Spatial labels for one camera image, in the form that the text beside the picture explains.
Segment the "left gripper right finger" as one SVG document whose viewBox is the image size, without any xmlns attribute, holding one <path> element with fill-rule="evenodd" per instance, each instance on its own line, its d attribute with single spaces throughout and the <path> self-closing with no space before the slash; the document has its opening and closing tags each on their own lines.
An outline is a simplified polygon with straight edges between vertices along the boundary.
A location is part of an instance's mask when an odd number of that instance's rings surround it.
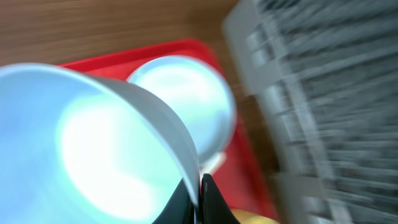
<svg viewBox="0 0 398 224">
<path fill-rule="evenodd" d="M 203 224 L 239 224 L 210 174 L 201 180 L 200 208 Z"/>
</svg>

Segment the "yellow plastic cup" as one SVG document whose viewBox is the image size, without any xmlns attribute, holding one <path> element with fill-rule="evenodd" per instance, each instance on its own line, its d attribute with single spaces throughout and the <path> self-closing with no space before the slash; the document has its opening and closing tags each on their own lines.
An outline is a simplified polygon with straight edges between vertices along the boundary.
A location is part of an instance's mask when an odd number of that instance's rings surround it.
<svg viewBox="0 0 398 224">
<path fill-rule="evenodd" d="M 240 224 L 279 224 L 279 222 L 268 218 L 260 216 L 256 213 L 235 209 L 231 210 L 235 218 L 240 222 Z"/>
</svg>

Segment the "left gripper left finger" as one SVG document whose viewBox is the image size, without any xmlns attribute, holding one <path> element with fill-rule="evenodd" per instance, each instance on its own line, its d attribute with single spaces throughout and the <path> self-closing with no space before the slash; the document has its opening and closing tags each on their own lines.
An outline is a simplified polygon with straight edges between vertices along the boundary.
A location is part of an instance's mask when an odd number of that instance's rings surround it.
<svg viewBox="0 0 398 224">
<path fill-rule="evenodd" d="M 152 224 L 194 224 L 194 208 L 181 180 L 160 215 Z"/>
</svg>

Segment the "light blue bowl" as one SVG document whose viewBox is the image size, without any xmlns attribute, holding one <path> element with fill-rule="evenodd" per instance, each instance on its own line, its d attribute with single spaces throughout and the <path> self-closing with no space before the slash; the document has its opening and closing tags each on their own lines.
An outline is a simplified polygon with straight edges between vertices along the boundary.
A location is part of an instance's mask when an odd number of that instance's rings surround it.
<svg viewBox="0 0 398 224">
<path fill-rule="evenodd" d="M 39 63 L 1 68 L 1 222 L 153 223 L 198 159 L 177 114 L 124 81 Z"/>
</svg>

